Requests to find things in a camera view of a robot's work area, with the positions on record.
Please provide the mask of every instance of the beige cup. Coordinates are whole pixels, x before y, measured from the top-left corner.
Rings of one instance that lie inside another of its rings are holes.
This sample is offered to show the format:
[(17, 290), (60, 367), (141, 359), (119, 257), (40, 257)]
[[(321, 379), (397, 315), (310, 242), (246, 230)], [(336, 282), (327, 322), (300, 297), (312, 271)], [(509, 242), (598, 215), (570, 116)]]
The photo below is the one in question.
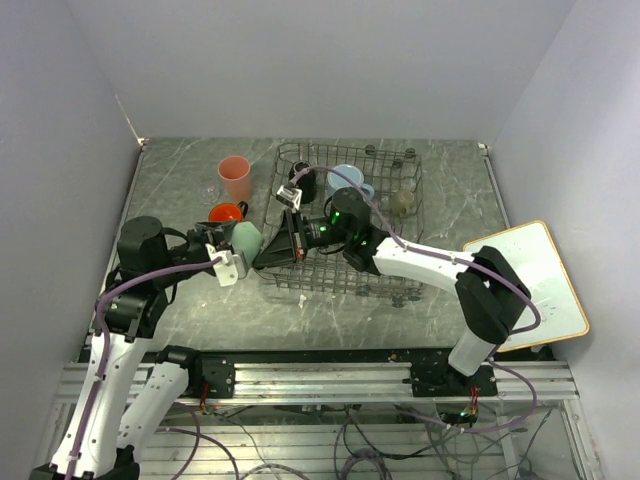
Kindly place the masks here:
[(394, 215), (404, 218), (414, 213), (416, 196), (410, 190), (398, 190), (389, 198), (389, 208)]

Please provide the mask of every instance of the pink cup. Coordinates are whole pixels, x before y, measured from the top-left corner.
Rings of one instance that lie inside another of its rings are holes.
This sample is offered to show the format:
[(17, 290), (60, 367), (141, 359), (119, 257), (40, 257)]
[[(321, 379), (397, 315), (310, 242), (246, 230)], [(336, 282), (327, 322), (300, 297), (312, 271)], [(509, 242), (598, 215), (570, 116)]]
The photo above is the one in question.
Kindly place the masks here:
[(235, 203), (249, 202), (251, 198), (250, 172), (249, 160), (239, 155), (227, 157), (218, 165), (218, 175)]

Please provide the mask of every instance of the blue mug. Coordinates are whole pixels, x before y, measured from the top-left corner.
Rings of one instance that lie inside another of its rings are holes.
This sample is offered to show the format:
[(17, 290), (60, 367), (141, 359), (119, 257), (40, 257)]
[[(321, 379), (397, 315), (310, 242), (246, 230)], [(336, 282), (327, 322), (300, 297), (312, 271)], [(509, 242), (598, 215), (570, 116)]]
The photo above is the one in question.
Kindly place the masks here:
[[(364, 192), (369, 196), (369, 198), (373, 198), (376, 193), (375, 188), (373, 188), (368, 183), (364, 183), (364, 174), (360, 171), (358, 167), (353, 165), (337, 165), (333, 167), (334, 170), (340, 172), (349, 178), (353, 183), (358, 185)], [(341, 188), (351, 187), (349, 182), (347, 182), (344, 178), (336, 175), (333, 172), (329, 172), (327, 174), (327, 198), (331, 197), (334, 193), (336, 193)]]

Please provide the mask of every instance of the dish rack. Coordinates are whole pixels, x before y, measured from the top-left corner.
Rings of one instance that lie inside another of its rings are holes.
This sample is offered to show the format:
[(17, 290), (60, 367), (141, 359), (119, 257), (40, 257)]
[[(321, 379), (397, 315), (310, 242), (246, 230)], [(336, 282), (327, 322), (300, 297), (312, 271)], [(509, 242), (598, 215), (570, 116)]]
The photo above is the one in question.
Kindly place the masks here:
[[(275, 155), (271, 191), (263, 219), (262, 234), (268, 243), (278, 232), (282, 210), (277, 199), (278, 187), (285, 185), (293, 164), (303, 161), (310, 165), (334, 167), (343, 163), (355, 165), (364, 173), (364, 182), (375, 188), (375, 201), (389, 219), (394, 231), (403, 239), (420, 242), (424, 231), (424, 205), (422, 195), (422, 166), (415, 150), (390, 152), (378, 150), (373, 145), (347, 147), (340, 145), (318, 145), (284, 143)], [(300, 211), (309, 218), (324, 215), (327, 172), (316, 170), (316, 196), (310, 204), (302, 205)], [(408, 189), (415, 195), (415, 214), (400, 219), (389, 208), (389, 197), (399, 189)], [(381, 227), (380, 219), (372, 213), (372, 223)], [(321, 255), (317, 249), (309, 251), (300, 263), (284, 267), (269, 267), (257, 271), (268, 283), (281, 288), (330, 293), (354, 293), (360, 296), (392, 298), (394, 304), (401, 299), (418, 300), (423, 284), (401, 277), (377, 276), (357, 272), (341, 254)]]

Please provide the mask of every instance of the metal rack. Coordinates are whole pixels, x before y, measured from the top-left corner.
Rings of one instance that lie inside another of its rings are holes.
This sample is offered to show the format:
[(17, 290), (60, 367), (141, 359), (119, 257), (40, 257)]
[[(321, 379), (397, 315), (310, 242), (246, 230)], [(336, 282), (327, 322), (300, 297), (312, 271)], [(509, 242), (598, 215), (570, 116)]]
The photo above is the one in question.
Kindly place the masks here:
[[(340, 164), (355, 165), (364, 173), (365, 183), (375, 188), (375, 201), (389, 219), (394, 230), (404, 239), (419, 242), (424, 231), (424, 204), (422, 195), (422, 166), (415, 150), (390, 152), (378, 150), (373, 145), (346, 147), (340, 145), (318, 145), (285, 143), (278, 147), (275, 155), (271, 192), (265, 210), (263, 236), (269, 241), (280, 228), (282, 209), (275, 195), (280, 185), (286, 184), (289, 170), (299, 161), (310, 165), (333, 167)], [(301, 212), (310, 217), (323, 216), (326, 200), (326, 172), (317, 171), (317, 193), (312, 203), (303, 205)], [(416, 211), (402, 220), (393, 215), (389, 197), (399, 189), (408, 189), (416, 197)], [(381, 226), (372, 215), (372, 223)], [(312, 250), (304, 262), (287, 267), (266, 268), (259, 275), (278, 287), (331, 293), (355, 293), (361, 296), (415, 298), (422, 284), (399, 277), (376, 276), (356, 272), (342, 255), (322, 255)]]

